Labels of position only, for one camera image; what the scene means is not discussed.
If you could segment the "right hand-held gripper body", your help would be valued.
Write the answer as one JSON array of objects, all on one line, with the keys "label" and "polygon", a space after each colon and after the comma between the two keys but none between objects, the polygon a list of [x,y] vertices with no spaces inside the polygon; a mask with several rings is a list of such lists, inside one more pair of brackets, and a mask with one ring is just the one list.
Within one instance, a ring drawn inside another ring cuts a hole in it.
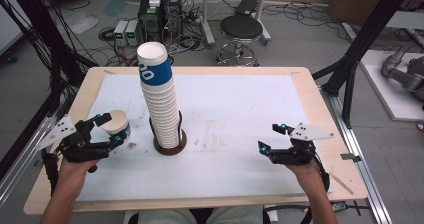
[{"label": "right hand-held gripper body", "polygon": [[273,164],[283,165],[305,165],[316,159],[316,147],[314,140],[333,138],[332,132],[313,127],[309,124],[300,122],[290,137],[292,146],[288,149],[272,149],[271,155],[268,157]]}]

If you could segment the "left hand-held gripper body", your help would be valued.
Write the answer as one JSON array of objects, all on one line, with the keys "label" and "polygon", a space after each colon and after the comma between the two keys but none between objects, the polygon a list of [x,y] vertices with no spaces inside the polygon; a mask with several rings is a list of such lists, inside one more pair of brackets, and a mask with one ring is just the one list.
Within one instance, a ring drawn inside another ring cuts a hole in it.
[{"label": "left hand-held gripper body", "polygon": [[80,120],[74,124],[71,117],[65,114],[35,146],[35,149],[40,151],[60,140],[57,150],[69,162],[81,163],[107,158],[111,152],[106,147],[109,140],[93,143],[92,130],[85,129],[86,121]]}]

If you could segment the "blue-printed paper cup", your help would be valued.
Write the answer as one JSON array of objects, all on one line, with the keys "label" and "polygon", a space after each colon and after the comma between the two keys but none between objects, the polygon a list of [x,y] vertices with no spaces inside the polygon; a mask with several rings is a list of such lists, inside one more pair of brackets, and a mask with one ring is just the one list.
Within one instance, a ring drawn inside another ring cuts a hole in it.
[{"label": "blue-printed paper cup", "polygon": [[127,139],[131,133],[131,127],[127,114],[123,110],[112,110],[109,112],[111,119],[104,123],[101,128],[110,136],[118,134],[123,139]]}]

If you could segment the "black cup holder wooden base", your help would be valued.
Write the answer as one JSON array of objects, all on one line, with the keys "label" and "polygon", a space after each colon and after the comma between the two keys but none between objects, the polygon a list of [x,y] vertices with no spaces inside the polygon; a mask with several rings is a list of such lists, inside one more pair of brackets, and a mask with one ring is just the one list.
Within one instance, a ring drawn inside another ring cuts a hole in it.
[{"label": "black cup holder wooden base", "polygon": [[154,148],[156,149],[157,152],[159,152],[162,155],[172,156],[172,155],[176,155],[176,154],[180,153],[186,147],[187,135],[186,135],[185,131],[181,128],[182,120],[183,120],[182,113],[179,112],[179,123],[178,123],[179,144],[176,147],[173,147],[173,148],[164,148],[160,145],[158,138],[157,138],[157,135],[156,135],[156,132],[155,132],[155,129],[154,129],[153,124],[152,124],[152,120],[149,120],[149,125],[150,125],[151,131],[153,133],[153,145],[154,145]]}]

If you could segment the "stack of white paper cups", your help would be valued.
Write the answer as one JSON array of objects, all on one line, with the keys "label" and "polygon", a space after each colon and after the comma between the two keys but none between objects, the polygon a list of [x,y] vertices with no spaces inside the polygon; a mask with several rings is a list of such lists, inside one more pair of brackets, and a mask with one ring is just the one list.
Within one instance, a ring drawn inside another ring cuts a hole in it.
[{"label": "stack of white paper cups", "polygon": [[150,113],[158,145],[164,149],[180,144],[176,91],[173,72],[165,46],[147,42],[137,48],[141,88]]}]

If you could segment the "person's right hand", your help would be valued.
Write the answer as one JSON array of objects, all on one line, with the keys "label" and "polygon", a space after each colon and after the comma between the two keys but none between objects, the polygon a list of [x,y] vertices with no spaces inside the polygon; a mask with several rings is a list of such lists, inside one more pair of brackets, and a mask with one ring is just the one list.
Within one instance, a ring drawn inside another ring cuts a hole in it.
[{"label": "person's right hand", "polygon": [[294,173],[301,185],[312,185],[313,183],[321,183],[321,171],[315,161],[311,161],[305,165],[287,165],[287,168]]}]

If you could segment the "person's left hand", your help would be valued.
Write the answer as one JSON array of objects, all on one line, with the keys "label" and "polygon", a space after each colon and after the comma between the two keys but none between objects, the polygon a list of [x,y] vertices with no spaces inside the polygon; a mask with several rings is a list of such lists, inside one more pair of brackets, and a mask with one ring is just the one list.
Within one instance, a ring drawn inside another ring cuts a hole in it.
[{"label": "person's left hand", "polygon": [[79,186],[83,184],[88,170],[97,163],[98,160],[72,163],[63,159],[60,166],[58,183],[67,186]]}]

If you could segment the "white table mat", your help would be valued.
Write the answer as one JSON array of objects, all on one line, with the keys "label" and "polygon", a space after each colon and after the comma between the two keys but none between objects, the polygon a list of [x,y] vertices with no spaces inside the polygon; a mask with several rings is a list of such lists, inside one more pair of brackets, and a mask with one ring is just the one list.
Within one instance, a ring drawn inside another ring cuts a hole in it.
[{"label": "white table mat", "polygon": [[177,107],[187,144],[165,156],[153,146],[140,79],[104,78],[90,110],[126,112],[131,133],[125,143],[88,175],[82,201],[294,196],[294,174],[261,155],[258,144],[290,147],[275,124],[296,126],[307,117],[288,75],[177,75]]}]

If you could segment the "thin wooden stick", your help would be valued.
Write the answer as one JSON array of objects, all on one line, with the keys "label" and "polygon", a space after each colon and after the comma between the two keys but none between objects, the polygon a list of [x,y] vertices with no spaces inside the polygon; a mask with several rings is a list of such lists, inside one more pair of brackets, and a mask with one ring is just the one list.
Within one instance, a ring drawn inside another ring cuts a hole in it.
[{"label": "thin wooden stick", "polygon": [[336,175],[334,175],[333,173],[329,173],[329,175],[345,190],[347,191],[350,195],[354,195],[354,192],[352,189],[350,189],[340,178],[338,178]]}]

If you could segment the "small green circuit board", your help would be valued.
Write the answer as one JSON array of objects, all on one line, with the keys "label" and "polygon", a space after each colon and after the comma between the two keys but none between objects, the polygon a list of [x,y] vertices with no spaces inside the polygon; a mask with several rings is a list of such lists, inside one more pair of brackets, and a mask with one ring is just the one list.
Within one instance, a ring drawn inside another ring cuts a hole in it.
[{"label": "small green circuit board", "polygon": [[343,201],[333,202],[332,203],[332,208],[333,208],[333,211],[335,213],[341,212],[341,211],[345,211],[345,210],[348,209],[347,204],[345,202],[343,202]]}]

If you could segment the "grey bench power supply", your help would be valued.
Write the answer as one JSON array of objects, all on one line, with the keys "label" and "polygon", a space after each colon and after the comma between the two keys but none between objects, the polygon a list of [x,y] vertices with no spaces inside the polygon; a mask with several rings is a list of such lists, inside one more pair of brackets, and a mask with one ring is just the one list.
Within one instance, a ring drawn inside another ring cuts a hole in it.
[{"label": "grey bench power supply", "polygon": [[137,20],[131,20],[128,22],[126,28],[127,41],[130,46],[137,46],[140,42],[141,34],[139,28],[139,22]]},{"label": "grey bench power supply", "polygon": [[120,21],[114,29],[114,37],[118,46],[126,46],[128,44],[126,37],[127,21]]}]

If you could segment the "person's legs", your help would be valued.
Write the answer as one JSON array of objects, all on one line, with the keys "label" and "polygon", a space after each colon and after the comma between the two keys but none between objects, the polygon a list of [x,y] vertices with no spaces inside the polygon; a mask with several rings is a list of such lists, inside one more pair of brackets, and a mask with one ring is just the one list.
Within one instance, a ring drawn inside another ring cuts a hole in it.
[{"label": "person's legs", "polygon": [[264,224],[262,206],[143,211],[138,224]]}]

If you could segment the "white floor board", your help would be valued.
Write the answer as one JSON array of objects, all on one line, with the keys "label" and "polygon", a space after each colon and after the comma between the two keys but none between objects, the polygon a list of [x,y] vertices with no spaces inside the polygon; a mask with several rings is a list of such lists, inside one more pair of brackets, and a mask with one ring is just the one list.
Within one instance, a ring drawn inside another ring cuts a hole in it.
[{"label": "white floor board", "polygon": [[424,122],[423,102],[415,99],[400,83],[381,74],[383,62],[392,55],[389,51],[369,50],[361,67],[392,120]]}]

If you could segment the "black computer tower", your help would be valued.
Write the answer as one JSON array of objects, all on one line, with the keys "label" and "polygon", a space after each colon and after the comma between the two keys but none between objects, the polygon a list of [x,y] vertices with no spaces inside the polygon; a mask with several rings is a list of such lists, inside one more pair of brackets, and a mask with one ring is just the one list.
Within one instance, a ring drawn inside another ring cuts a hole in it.
[{"label": "black computer tower", "polygon": [[145,42],[163,43],[183,34],[180,0],[141,0],[138,20]]}]

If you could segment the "black round stool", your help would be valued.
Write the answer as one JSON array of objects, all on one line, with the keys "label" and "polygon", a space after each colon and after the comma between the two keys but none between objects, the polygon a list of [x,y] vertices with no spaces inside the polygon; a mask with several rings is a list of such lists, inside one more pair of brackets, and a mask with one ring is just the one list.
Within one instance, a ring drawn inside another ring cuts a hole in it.
[{"label": "black round stool", "polygon": [[248,15],[236,14],[220,23],[220,33],[228,40],[217,52],[217,64],[229,66],[258,66],[254,51],[248,46],[260,39],[263,28]]}]

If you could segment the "black flat device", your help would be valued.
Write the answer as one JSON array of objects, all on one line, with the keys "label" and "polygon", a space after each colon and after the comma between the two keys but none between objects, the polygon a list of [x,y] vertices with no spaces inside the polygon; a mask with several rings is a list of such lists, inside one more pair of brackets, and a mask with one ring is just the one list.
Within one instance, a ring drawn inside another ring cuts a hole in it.
[{"label": "black flat device", "polygon": [[241,0],[236,7],[236,14],[250,15],[257,6],[257,0]]}]

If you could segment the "grey tubular device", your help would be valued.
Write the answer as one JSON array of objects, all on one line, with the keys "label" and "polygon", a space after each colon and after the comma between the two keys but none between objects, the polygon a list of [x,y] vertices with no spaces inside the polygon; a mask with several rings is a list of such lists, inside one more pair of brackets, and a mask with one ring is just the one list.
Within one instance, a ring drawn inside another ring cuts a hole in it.
[{"label": "grey tubular device", "polygon": [[424,102],[424,56],[411,59],[406,71],[398,69],[407,50],[408,48],[404,46],[390,55],[383,62],[381,74],[386,78],[397,81],[415,99]]}]

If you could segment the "printed cardboard box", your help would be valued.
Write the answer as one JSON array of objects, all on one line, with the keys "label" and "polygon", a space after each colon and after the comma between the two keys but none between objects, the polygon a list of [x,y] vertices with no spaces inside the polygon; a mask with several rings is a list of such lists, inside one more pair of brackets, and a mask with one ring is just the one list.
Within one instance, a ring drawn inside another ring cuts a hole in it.
[{"label": "printed cardboard box", "polygon": [[328,17],[334,22],[364,24],[381,0],[330,0]]}]

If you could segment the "small black bracket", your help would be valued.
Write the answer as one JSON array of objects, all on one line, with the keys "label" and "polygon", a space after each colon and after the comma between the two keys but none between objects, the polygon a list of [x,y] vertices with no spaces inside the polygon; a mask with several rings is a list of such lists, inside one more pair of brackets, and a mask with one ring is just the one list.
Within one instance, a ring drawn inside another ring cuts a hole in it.
[{"label": "small black bracket", "polygon": [[362,161],[359,155],[354,155],[352,153],[343,153],[340,154],[343,160],[352,160],[354,163]]}]

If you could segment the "aluminium frame rail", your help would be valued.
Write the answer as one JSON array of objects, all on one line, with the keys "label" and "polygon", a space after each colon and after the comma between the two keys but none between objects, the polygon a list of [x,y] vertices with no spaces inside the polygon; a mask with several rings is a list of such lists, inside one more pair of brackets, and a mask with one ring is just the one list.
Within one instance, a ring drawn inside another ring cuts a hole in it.
[{"label": "aluminium frame rail", "polygon": [[367,190],[367,202],[373,214],[376,224],[393,224],[384,201],[379,193],[378,187],[367,165],[360,144],[354,131],[348,127],[342,119],[342,103],[338,97],[330,96],[321,91],[321,95],[333,116],[336,126],[343,138],[349,153],[353,155],[352,161],[356,165],[359,174],[364,181]]},{"label": "aluminium frame rail", "polygon": [[16,156],[5,176],[0,180],[0,209],[6,204],[20,179],[25,174],[37,151],[35,146],[40,143],[46,133],[54,126],[54,117],[44,117],[35,129],[28,131],[22,141],[23,149]]}]

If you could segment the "black metal frame post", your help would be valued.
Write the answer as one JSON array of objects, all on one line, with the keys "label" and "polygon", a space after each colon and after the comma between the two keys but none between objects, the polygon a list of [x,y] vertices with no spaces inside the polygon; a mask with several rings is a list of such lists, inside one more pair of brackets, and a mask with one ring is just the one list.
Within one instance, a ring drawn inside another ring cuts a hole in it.
[{"label": "black metal frame post", "polygon": [[380,0],[346,53],[337,62],[312,74],[314,80],[331,74],[329,80],[322,85],[322,90],[332,97],[337,97],[340,88],[345,86],[341,117],[349,129],[352,128],[351,107],[356,69],[403,1]]},{"label": "black metal frame post", "polygon": [[24,26],[18,18],[19,13],[8,0],[0,0],[0,5],[17,24],[48,69],[50,94],[0,161],[0,181],[10,173],[12,165],[17,162],[26,142],[43,118],[59,108],[60,95],[71,87],[80,87],[88,69],[98,67],[96,62],[80,55],[65,42],[42,0],[16,1],[31,22],[32,29]]}]

